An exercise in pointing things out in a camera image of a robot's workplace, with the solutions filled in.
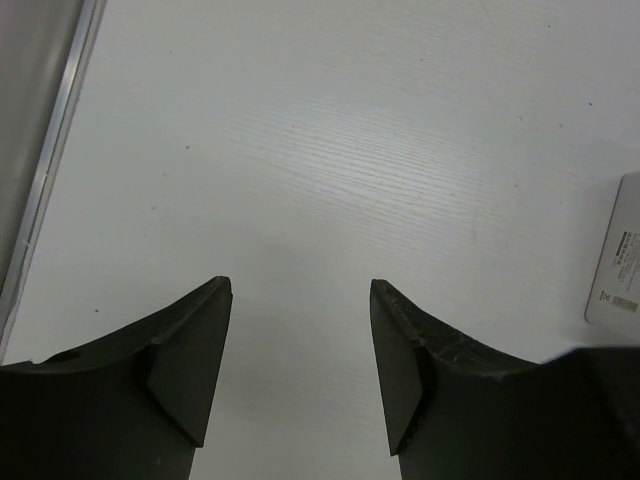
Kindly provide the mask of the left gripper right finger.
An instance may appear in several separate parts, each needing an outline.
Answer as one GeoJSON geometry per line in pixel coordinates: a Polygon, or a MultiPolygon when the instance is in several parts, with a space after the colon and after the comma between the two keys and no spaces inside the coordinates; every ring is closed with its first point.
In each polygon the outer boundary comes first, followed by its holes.
{"type": "Polygon", "coordinates": [[[390,452],[405,479],[635,479],[639,351],[577,348],[542,364],[491,348],[370,286],[390,452]]]}

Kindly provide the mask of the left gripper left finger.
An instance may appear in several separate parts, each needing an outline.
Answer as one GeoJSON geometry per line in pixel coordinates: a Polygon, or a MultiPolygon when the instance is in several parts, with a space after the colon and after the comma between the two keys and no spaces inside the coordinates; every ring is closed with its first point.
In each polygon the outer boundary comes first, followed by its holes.
{"type": "Polygon", "coordinates": [[[5,479],[186,479],[205,441],[230,280],[49,359],[1,369],[5,479]]]}

